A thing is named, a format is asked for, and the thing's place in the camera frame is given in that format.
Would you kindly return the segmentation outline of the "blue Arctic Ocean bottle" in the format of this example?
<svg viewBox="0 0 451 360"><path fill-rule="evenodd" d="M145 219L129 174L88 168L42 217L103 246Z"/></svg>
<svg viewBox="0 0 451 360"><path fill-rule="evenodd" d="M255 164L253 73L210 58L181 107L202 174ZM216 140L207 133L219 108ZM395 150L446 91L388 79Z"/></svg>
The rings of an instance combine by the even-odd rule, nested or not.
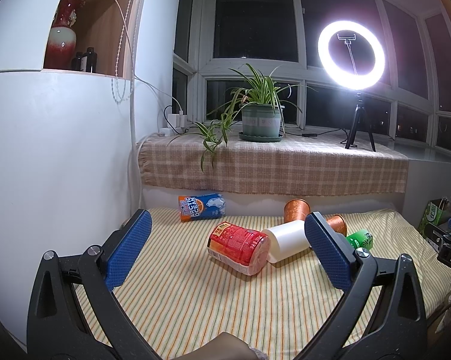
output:
<svg viewBox="0 0 451 360"><path fill-rule="evenodd" d="M225 215L225 200L219 193L199 196L179 196L181 222L202 219L218 219Z"/></svg>

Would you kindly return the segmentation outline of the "white power adapters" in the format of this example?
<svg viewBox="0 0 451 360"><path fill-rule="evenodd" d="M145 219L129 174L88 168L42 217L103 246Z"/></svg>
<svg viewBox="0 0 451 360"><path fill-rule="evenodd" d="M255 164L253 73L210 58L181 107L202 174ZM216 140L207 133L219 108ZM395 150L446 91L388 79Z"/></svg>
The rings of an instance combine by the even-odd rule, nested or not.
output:
<svg viewBox="0 0 451 360"><path fill-rule="evenodd" d="M166 137L171 137L172 135L181 135L185 132L187 127L187 116L182 113L164 113L164 120L166 123L165 127L159 130L159 134Z"/></svg>

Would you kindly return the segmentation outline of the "black device at right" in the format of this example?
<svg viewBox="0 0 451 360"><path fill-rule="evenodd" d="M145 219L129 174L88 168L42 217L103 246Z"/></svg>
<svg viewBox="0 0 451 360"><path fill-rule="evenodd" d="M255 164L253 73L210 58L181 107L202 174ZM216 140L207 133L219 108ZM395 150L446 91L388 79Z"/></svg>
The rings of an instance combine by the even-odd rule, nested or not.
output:
<svg viewBox="0 0 451 360"><path fill-rule="evenodd" d="M445 230L428 223L425 225L424 233L426 240L437 252L437 259L451 268L451 219L448 220Z"/></svg>

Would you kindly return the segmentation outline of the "white paper cup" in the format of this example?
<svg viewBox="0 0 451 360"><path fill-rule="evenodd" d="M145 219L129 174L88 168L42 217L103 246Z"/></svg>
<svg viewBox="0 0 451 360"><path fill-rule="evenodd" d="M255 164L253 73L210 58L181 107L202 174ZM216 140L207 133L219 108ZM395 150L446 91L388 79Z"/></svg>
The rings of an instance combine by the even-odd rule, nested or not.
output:
<svg viewBox="0 0 451 360"><path fill-rule="evenodd" d="M305 236L305 222L294 220L263 230L270 240L268 261L279 263L310 248Z"/></svg>

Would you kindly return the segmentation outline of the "copper cup rear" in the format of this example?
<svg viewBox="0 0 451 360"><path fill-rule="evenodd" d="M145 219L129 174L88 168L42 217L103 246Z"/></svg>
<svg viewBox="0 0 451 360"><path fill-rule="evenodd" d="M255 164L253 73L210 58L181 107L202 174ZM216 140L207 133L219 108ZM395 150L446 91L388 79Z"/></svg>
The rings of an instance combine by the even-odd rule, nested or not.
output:
<svg viewBox="0 0 451 360"><path fill-rule="evenodd" d="M302 198L292 199L284 207L284 222L304 221L310 213L311 207L305 200Z"/></svg>

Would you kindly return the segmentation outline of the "green plastic bottle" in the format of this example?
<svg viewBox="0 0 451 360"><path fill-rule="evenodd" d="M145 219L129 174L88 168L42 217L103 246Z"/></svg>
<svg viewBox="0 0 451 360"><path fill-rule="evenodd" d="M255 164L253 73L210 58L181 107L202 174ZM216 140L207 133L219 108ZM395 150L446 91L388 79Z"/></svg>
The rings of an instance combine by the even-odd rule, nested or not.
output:
<svg viewBox="0 0 451 360"><path fill-rule="evenodd" d="M374 246L374 236L366 229L351 233L346 239L355 250L359 248L371 250Z"/></svg>

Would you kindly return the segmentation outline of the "spider plant in green pot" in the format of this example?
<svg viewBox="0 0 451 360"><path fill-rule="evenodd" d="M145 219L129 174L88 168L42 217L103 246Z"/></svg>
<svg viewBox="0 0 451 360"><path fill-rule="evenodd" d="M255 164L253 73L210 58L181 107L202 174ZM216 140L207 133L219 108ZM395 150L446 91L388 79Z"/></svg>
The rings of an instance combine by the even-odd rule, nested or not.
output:
<svg viewBox="0 0 451 360"><path fill-rule="evenodd" d="M215 166L221 148L230 145L233 128L241 125L238 135L246 141L274 143L286 135L286 107L295 108L298 113L303 108L290 100L293 88L301 87L301 83L285 84L275 77L278 68L268 74L244 63L240 67L229 67L228 70L238 76L241 81L230 89L230 99L213 109L219 115L207 122L195 121L190 130L171 138L176 141L180 137L198 137L202 142L203 152L200 157L200 170L205 171L205 161Z"/></svg>

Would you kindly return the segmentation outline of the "copper cup front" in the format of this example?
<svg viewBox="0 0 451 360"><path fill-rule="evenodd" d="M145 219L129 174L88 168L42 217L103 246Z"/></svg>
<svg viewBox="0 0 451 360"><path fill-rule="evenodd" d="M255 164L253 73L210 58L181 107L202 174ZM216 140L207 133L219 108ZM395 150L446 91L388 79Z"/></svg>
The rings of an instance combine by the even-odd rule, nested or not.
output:
<svg viewBox="0 0 451 360"><path fill-rule="evenodd" d="M326 219L326 222L335 232L340 233L343 236L347 235L347 224L341 215L333 215Z"/></svg>

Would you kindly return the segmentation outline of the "checked beige sill cloth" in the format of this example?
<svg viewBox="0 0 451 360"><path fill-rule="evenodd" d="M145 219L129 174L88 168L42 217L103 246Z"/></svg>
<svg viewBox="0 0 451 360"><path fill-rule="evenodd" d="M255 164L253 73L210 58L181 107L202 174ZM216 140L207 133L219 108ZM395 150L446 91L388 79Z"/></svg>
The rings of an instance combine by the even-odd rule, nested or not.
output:
<svg viewBox="0 0 451 360"><path fill-rule="evenodd" d="M360 140L345 149L336 135L287 135L279 142L230 135L210 154L195 134L145 140L138 163L146 186L165 189L336 197L405 192L408 159L384 145Z"/></svg>

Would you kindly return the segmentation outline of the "red labelled plastic cup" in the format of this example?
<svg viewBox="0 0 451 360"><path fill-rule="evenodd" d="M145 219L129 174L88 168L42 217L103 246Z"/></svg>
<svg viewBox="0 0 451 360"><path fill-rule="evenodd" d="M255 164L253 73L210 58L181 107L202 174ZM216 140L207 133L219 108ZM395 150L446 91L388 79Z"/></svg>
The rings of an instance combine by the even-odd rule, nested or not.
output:
<svg viewBox="0 0 451 360"><path fill-rule="evenodd" d="M243 275L258 274L266 265L271 241L263 232L229 222L218 224L207 242L207 252Z"/></svg>

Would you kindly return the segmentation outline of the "red white ceramic vase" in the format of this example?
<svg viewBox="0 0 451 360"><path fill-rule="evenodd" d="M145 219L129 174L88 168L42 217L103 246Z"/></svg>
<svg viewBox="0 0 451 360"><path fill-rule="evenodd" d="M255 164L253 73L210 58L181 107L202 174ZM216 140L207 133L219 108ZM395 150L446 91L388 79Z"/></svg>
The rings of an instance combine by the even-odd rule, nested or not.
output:
<svg viewBox="0 0 451 360"><path fill-rule="evenodd" d="M77 11L86 0L60 0L46 45L44 68L68 69L73 58L77 36L72 26L77 20Z"/></svg>

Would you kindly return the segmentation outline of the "copper cup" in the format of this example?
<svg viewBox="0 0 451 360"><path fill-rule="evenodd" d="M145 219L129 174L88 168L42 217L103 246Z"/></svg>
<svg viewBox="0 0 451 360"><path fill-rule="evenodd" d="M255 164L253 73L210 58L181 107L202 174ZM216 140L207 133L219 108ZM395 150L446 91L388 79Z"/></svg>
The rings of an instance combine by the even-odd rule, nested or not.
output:
<svg viewBox="0 0 451 360"><path fill-rule="evenodd" d="M311 207L305 200L302 198L292 199L284 207L284 222L304 221L310 213Z"/></svg>
<svg viewBox="0 0 451 360"><path fill-rule="evenodd" d="M347 224L341 215L333 215L326 219L326 222L335 232L340 233L343 236L347 235Z"/></svg>

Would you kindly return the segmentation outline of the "striped yellow table cloth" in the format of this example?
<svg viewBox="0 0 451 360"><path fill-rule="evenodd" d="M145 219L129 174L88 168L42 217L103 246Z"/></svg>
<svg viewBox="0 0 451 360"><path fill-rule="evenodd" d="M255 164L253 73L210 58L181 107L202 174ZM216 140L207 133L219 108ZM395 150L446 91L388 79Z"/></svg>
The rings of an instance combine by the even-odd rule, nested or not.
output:
<svg viewBox="0 0 451 360"><path fill-rule="evenodd" d="M181 223L177 209L150 212L151 236L114 295L163 359L189 353L225 331L270 359L292 359L343 295L311 250L267 263L254 276L239 274L207 253L208 237L222 221L264 230L282 224L282 217L229 215ZM451 269L419 232L393 210L341 216L348 233L374 234L374 257L413 258L425 312L432 315L450 291Z"/></svg>

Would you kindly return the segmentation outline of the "dark small bottle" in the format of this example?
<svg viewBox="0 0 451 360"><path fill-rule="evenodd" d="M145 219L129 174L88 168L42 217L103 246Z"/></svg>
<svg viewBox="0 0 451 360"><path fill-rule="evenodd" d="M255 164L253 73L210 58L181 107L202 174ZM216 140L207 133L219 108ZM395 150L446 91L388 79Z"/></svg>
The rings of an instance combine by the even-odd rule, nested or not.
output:
<svg viewBox="0 0 451 360"><path fill-rule="evenodd" d="M71 61L71 70L77 72L96 72L98 55L94 47L88 47L86 52L77 51Z"/></svg>

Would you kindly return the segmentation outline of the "green carton box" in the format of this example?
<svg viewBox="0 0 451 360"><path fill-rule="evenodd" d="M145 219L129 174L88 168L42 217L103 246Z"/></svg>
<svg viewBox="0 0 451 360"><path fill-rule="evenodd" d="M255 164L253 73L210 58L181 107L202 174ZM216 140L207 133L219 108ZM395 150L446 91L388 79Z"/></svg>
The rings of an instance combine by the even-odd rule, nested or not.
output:
<svg viewBox="0 0 451 360"><path fill-rule="evenodd" d="M425 227L428 224L441 225L451 217L450 201L446 197L428 201L419 223L418 231L425 237Z"/></svg>

